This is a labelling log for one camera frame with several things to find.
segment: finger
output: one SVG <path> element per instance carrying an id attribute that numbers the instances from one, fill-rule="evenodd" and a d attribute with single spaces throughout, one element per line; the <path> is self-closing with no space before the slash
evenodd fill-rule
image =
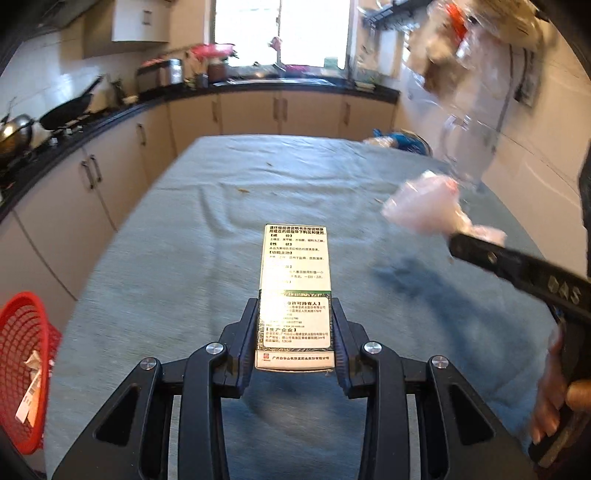
<path id="1" fill-rule="evenodd" d="M 546 433 L 544 432 L 544 430 L 542 430 L 539 427 L 538 422 L 536 421 L 535 417 L 532 417 L 532 419 L 530 421 L 530 436 L 531 436 L 531 441 L 535 445 L 538 445 L 542 441 L 542 439 L 546 436 Z"/>
<path id="2" fill-rule="evenodd" d="M 534 420 L 537 427 L 550 437 L 556 433 L 560 424 L 558 410 L 548 398 L 539 393 L 535 402 Z"/>
<path id="3" fill-rule="evenodd" d="M 560 353 L 560 349 L 562 348 L 564 334 L 562 331 L 562 327 L 560 325 L 556 325 L 550 334 L 550 338 L 548 339 L 548 351 L 553 355 L 558 355 Z"/>
<path id="4" fill-rule="evenodd" d="M 566 403 L 573 411 L 591 413 L 591 380 L 572 383 L 566 392 Z"/>
<path id="5" fill-rule="evenodd" d="M 560 409 L 564 404 L 566 389 L 560 358 L 549 353 L 546 356 L 544 375 L 538 382 L 538 390 L 543 392 L 556 409 Z"/>

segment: cabinet door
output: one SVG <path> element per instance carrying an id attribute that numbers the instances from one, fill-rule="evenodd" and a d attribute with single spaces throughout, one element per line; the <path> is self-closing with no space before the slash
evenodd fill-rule
<path id="1" fill-rule="evenodd" d="M 15 207 L 43 260 L 76 298 L 114 233 L 83 161 L 83 151 L 76 151 Z"/>
<path id="2" fill-rule="evenodd" d="M 279 92 L 237 92 L 219 96 L 224 135 L 279 133 Z"/>
<path id="3" fill-rule="evenodd" d="M 148 191 L 135 119 L 95 138 L 84 151 L 109 218 L 119 229 Z"/>
<path id="4" fill-rule="evenodd" d="M 113 41 L 168 42 L 170 3 L 162 0 L 115 0 Z"/>
<path id="5" fill-rule="evenodd" d="M 217 95 L 176 100 L 170 102 L 168 107 L 177 155 L 198 137 L 222 133 Z"/>
<path id="6" fill-rule="evenodd" d="M 281 133 L 337 138 L 342 95 L 281 92 Z"/>
<path id="7" fill-rule="evenodd" d="M 64 330 L 76 302 L 35 252 L 13 213 L 0 224 L 0 271 L 0 306 L 19 292 L 32 291 L 49 321 Z"/>
<path id="8" fill-rule="evenodd" d="M 388 132 L 394 118 L 394 108 L 391 103 L 345 95 L 340 137 L 359 141 L 373 137 L 374 128 Z"/>
<path id="9" fill-rule="evenodd" d="M 169 167 L 175 156 L 167 105 L 159 105 L 138 115 L 135 123 L 146 175 L 151 184 Z"/>

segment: black gripper frame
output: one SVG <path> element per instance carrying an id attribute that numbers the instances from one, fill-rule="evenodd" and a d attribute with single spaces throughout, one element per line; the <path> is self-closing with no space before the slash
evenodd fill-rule
<path id="1" fill-rule="evenodd" d="M 591 378 L 591 283 L 563 268 L 516 250 L 499 247 L 471 236 L 457 234 L 449 241 L 452 256 L 470 262 L 508 280 L 546 303 L 561 326 L 564 342 L 562 369 L 568 383 Z M 560 452 L 585 428 L 590 416 L 560 409 L 557 432 L 529 448 L 530 458 L 548 468 Z"/>
<path id="2" fill-rule="evenodd" d="M 347 321 L 338 299 L 332 307 L 337 380 L 347 397 L 367 398 L 359 480 L 410 478 L 407 394 L 417 404 L 421 480 L 535 478 L 518 442 L 447 359 L 401 358 L 385 345 L 368 353 L 363 327 Z M 221 398 L 240 398 L 249 384 L 257 319 L 258 300 L 249 299 L 240 322 L 227 325 L 218 343 L 167 364 L 142 360 L 53 479 L 165 480 L 175 395 L 182 395 L 179 480 L 229 479 Z"/>

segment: black countertop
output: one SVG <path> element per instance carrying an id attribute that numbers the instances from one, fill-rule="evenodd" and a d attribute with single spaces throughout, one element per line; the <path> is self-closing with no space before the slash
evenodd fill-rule
<path id="1" fill-rule="evenodd" d="M 17 203 L 31 190 L 35 184 L 41 180 L 49 171 L 51 171 L 62 160 L 74 153 L 80 147 L 88 143 L 93 138 L 113 128 L 115 125 L 127 120 L 139 113 L 149 110 L 161 103 L 190 98 L 201 95 L 215 95 L 217 93 L 246 92 L 246 91 L 265 91 L 265 90 L 297 90 L 344 94 L 359 96 L 363 98 L 379 100 L 396 104 L 400 96 L 397 90 L 377 86 L 373 92 L 364 92 L 357 90 L 345 82 L 335 81 L 333 85 L 311 85 L 302 83 L 217 83 L 207 88 L 189 89 L 185 86 L 172 86 L 162 90 L 158 95 L 149 100 L 140 102 L 123 108 L 110 115 L 107 115 L 96 122 L 86 125 L 83 132 L 72 135 L 66 142 L 62 142 L 55 148 L 40 154 L 35 161 L 24 167 L 16 175 L 15 183 L 9 190 L 3 192 L 3 199 L 0 203 L 0 222 L 9 214 Z"/>

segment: table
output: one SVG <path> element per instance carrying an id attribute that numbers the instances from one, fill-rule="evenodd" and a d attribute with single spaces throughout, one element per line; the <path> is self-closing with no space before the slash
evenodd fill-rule
<path id="1" fill-rule="evenodd" d="M 140 359 L 187 357 L 239 320 L 258 295 L 266 223 L 326 225 L 333 295 L 348 319 L 399 355 L 446 355 L 524 439 L 553 325 L 546 306 L 450 261 L 441 237 L 413 235 L 379 213 L 378 200 L 437 167 L 343 140 L 194 143 L 129 217 L 78 301 L 51 379 L 48 474 Z M 475 223 L 501 228 L 508 247 L 539 255 L 492 192 L 467 201 Z M 233 480 L 356 477 L 365 400 L 345 399 L 334 374 L 255 371 L 244 398 L 225 400 L 223 413 Z M 412 445 L 415 455 L 414 434 Z"/>

